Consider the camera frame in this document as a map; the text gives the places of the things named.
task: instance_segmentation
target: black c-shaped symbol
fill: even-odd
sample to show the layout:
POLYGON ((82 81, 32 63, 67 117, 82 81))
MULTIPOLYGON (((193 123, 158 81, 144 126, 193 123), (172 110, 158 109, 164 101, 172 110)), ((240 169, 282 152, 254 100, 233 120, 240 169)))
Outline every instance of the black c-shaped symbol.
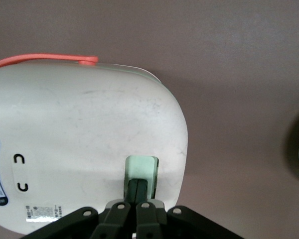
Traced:
POLYGON ((26 192, 26 191, 28 191, 28 189, 29 189, 27 183, 24 184, 24 188, 21 188, 20 183, 18 183, 17 185, 18 185, 18 189, 19 189, 20 191, 22 191, 22 192, 26 192))
POLYGON ((25 163, 23 155, 22 155, 22 154, 19 154, 19 153, 15 154, 15 155, 13 156, 13 158, 14 158, 14 163, 17 163, 17 159, 18 159, 19 157, 21 158, 22 163, 25 163))

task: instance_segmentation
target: white plastic housing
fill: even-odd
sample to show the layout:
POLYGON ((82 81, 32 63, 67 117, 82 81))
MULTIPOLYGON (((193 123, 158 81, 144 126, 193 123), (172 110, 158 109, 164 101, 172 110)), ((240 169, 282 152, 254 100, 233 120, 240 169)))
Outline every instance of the white plastic housing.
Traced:
POLYGON ((0 225, 7 229, 28 234, 84 206, 102 212, 123 198, 130 155, 159 159, 155 198, 168 209, 180 192, 186 154, 177 100, 143 69, 0 68, 0 190, 8 199, 0 225))

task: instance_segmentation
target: metal screw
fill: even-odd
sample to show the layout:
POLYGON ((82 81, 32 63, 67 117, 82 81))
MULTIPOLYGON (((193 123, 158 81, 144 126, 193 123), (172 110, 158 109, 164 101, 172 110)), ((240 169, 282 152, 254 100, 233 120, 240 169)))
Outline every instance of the metal screw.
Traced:
POLYGON ((174 213, 174 214, 181 214, 181 209, 179 209, 179 208, 174 208, 173 213, 174 213))
POLYGON ((118 204, 118 209, 123 209, 125 207, 124 204, 118 204))
POLYGON ((142 207, 142 208, 149 208, 150 205, 149 205, 148 203, 143 203, 143 204, 141 205, 141 207, 142 207))
POLYGON ((83 216, 87 217, 87 216, 89 216, 89 215, 91 215, 91 214, 92 214, 91 211, 85 211, 85 212, 83 213, 83 216))

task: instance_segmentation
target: orange handle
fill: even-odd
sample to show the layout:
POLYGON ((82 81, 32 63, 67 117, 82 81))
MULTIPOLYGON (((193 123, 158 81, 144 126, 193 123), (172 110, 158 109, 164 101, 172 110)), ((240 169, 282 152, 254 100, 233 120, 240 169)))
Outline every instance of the orange handle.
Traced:
POLYGON ((80 56, 80 55, 63 55, 63 54, 50 54, 50 53, 34 53, 11 56, 0 60, 0 67, 16 64, 22 61, 37 60, 37 59, 54 59, 54 60, 70 60, 78 61, 81 65, 91 65, 99 61, 97 56, 80 56))

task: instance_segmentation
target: light green clip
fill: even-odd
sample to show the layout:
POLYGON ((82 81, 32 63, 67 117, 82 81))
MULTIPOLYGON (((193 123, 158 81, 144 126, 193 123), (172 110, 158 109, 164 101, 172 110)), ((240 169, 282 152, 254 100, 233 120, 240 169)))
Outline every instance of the light green clip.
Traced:
POLYGON ((125 161, 124 194, 131 179, 146 179, 148 199, 155 197, 157 184, 158 158, 152 156, 129 156, 125 161))

